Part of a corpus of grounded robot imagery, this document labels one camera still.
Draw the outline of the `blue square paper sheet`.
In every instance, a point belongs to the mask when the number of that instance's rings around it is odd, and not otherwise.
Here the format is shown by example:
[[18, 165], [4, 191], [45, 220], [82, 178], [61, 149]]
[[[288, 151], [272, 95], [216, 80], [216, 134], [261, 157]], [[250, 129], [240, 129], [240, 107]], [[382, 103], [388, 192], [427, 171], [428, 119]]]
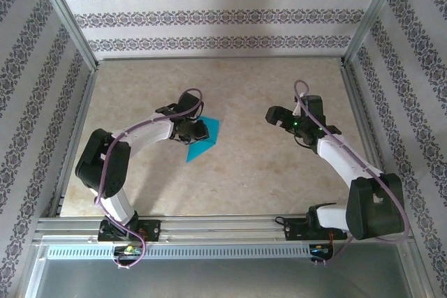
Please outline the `blue square paper sheet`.
[[189, 145], [188, 154], [186, 157], [187, 163], [199, 157], [199, 155], [204, 154], [217, 143], [220, 127], [219, 120], [209, 117], [199, 117], [198, 120], [202, 121], [207, 127], [209, 137]]

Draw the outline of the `grey metal sheet panel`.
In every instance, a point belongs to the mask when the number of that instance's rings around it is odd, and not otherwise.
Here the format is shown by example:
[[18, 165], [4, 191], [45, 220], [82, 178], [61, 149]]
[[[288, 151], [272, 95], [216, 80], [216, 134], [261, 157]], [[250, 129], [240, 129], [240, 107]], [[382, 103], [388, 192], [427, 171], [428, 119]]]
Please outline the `grey metal sheet panel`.
[[328, 265], [273, 246], [264, 258], [154, 258], [130, 270], [107, 258], [71, 258], [51, 246], [37, 259], [20, 298], [433, 298], [408, 250], [351, 244]]

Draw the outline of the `small circuit board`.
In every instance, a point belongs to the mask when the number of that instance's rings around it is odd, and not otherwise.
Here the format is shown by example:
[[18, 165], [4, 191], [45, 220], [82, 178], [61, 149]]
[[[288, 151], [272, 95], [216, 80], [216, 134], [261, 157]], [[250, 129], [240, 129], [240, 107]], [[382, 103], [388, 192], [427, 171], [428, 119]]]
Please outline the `small circuit board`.
[[331, 259], [334, 253], [332, 244], [311, 244], [309, 250], [312, 258], [321, 262]]
[[115, 257], [121, 257], [121, 256], [130, 256], [130, 257], [137, 257], [140, 256], [143, 252], [142, 246], [117, 246], [115, 247], [113, 253]]

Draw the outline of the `aluminium back frame rail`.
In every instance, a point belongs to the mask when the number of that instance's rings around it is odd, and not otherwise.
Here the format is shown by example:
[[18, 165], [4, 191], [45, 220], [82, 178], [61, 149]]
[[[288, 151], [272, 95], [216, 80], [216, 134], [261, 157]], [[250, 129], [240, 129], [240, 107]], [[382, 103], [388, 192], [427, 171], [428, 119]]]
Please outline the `aluminium back frame rail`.
[[249, 59], [335, 59], [343, 61], [343, 56], [334, 55], [268, 55], [268, 56], [202, 56], [202, 57], [107, 57], [99, 59], [99, 63], [107, 61], [171, 61], [171, 60], [249, 60]]

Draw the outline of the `aluminium right side rail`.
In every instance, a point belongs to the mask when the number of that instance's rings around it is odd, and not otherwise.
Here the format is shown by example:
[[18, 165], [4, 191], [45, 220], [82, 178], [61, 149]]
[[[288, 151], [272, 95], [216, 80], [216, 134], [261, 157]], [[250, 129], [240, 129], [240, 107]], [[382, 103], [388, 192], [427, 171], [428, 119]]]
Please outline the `aluminium right side rail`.
[[383, 164], [381, 148], [376, 138], [374, 126], [371, 123], [369, 111], [362, 100], [361, 91], [356, 86], [355, 76], [350, 68], [344, 64], [340, 66], [340, 71], [365, 152], [364, 157], [368, 163], [380, 169], [385, 174], [388, 171]]

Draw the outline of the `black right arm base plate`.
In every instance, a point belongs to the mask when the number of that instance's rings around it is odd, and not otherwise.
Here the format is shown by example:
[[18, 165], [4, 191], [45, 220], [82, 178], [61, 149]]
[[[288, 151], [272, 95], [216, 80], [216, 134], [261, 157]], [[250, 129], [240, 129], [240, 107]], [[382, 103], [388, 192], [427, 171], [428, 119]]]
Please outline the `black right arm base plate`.
[[285, 218], [283, 220], [286, 241], [347, 240], [347, 233], [336, 228], [318, 228], [310, 225], [305, 218]]

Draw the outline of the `aluminium left side rail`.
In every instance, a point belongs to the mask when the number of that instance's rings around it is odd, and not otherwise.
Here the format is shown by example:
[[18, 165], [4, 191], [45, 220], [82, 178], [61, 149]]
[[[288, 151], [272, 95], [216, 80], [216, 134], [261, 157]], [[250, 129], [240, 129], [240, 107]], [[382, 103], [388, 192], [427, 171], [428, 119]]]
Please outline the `aluminium left side rail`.
[[80, 143], [80, 138], [85, 124], [85, 119], [87, 117], [97, 75], [98, 67], [91, 71], [88, 80], [85, 82], [85, 86], [82, 91], [82, 100], [78, 106], [74, 124], [71, 129], [71, 136], [64, 152], [62, 165], [58, 172], [57, 183], [54, 187], [49, 205], [43, 212], [43, 218], [54, 218], [55, 216], [58, 216], [59, 208], [61, 207], [61, 203], [64, 201], [63, 198], [65, 197], [66, 189], [71, 178], [71, 172], [75, 162], [76, 153]]

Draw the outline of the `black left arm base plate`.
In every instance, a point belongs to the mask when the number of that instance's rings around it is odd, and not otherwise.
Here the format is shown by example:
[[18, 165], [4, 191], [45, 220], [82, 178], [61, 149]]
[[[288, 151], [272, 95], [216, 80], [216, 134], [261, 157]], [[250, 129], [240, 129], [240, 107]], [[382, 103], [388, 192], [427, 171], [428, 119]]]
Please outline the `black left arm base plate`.
[[[126, 226], [141, 236], [145, 241], [157, 242], [161, 231], [161, 222], [159, 220], [134, 220]], [[108, 219], [101, 221], [99, 226], [98, 242], [121, 242], [121, 241], [138, 241], [134, 234], [119, 228]]]

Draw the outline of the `aluminium right frame post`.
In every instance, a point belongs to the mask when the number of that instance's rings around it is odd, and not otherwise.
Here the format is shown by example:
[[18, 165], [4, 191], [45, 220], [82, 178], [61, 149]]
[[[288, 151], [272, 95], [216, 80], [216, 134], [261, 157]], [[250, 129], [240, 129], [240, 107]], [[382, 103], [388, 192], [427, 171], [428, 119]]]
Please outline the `aluminium right frame post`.
[[346, 65], [352, 61], [356, 55], [357, 50], [362, 45], [365, 36], [368, 34], [368, 31], [371, 29], [373, 23], [379, 16], [385, 2], [386, 0], [371, 0], [363, 18], [360, 21], [359, 27], [356, 29], [356, 32], [354, 33], [351, 42], [349, 43], [349, 46], [342, 57], [342, 65], [344, 67], [346, 67]]

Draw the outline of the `aluminium frame post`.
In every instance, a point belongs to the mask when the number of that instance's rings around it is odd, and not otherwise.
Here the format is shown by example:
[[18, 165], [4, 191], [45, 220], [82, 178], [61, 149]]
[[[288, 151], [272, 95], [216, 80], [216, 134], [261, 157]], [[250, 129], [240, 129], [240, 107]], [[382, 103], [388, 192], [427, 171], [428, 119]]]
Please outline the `aluminium frame post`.
[[359, 27], [356, 29], [356, 32], [354, 33], [351, 42], [349, 43], [349, 46], [342, 57], [342, 65], [344, 67], [346, 67], [346, 65], [352, 61], [356, 55], [357, 50], [362, 45], [365, 36], [368, 34], [368, 31], [371, 29], [373, 23], [379, 16], [385, 2], [386, 0], [371, 0], [363, 18], [360, 21]]
[[85, 38], [81, 28], [75, 20], [74, 14], [72, 14], [66, 0], [50, 0], [53, 8], [56, 10], [61, 23], [66, 27], [73, 39], [75, 46], [80, 51], [83, 59], [87, 62], [90, 70], [96, 70], [98, 68], [98, 61], [92, 52], [87, 39]]

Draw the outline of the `aluminium left frame post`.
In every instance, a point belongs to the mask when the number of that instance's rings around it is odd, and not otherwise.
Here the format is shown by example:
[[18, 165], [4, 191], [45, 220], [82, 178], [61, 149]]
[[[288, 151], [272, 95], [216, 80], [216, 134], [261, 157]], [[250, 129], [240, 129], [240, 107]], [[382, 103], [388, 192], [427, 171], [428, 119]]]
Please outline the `aluminium left frame post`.
[[53, 8], [56, 10], [61, 23], [66, 27], [73, 39], [75, 46], [80, 51], [83, 59], [87, 62], [90, 70], [96, 70], [98, 68], [98, 61], [92, 52], [87, 39], [85, 38], [81, 28], [75, 20], [74, 14], [72, 14], [66, 0], [50, 0]]

